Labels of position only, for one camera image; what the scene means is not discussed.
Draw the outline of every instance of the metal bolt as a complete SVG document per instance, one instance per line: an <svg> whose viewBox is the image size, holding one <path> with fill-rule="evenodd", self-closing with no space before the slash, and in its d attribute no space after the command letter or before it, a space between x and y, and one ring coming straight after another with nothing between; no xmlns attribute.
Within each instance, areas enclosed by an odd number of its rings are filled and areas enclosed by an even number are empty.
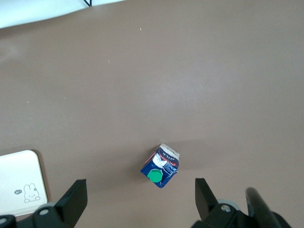
<svg viewBox="0 0 304 228"><path fill-rule="evenodd" d="M229 207L228 205L222 205L220 208L221 208L223 211L225 211L225 212L230 212L230 211L231 211L231 209L230 209L230 207Z"/></svg>
<svg viewBox="0 0 304 228"><path fill-rule="evenodd" d="M0 219L0 225L6 223L7 220L8 220L7 218Z"/></svg>
<svg viewBox="0 0 304 228"><path fill-rule="evenodd" d="M46 215L46 214L48 214L48 209L44 209L39 212L39 215Z"/></svg>

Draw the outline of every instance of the table surface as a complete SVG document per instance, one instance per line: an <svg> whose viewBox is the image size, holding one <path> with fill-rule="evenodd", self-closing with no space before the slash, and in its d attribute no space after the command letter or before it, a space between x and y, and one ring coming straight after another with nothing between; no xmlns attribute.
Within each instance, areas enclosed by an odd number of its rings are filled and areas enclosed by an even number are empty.
<svg viewBox="0 0 304 228"><path fill-rule="evenodd" d="M35 150L48 197L87 179L76 227L188 228L194 180L246 212L304 214L304 1L126 0L0 30L0 155ZM139 170L166 143L163 189Z"/></svg>

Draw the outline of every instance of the small blue carton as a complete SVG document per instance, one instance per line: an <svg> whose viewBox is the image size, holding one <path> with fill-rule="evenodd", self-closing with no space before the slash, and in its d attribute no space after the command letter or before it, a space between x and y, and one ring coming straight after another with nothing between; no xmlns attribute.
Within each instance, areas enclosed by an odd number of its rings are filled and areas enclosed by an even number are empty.
<svg viewBox="0 0 304 228"><path fill-rule="evenodd" d="M145 162L141 173L157 187L163 188L177 173L180 155L172 148L161 144Z"/></svg>

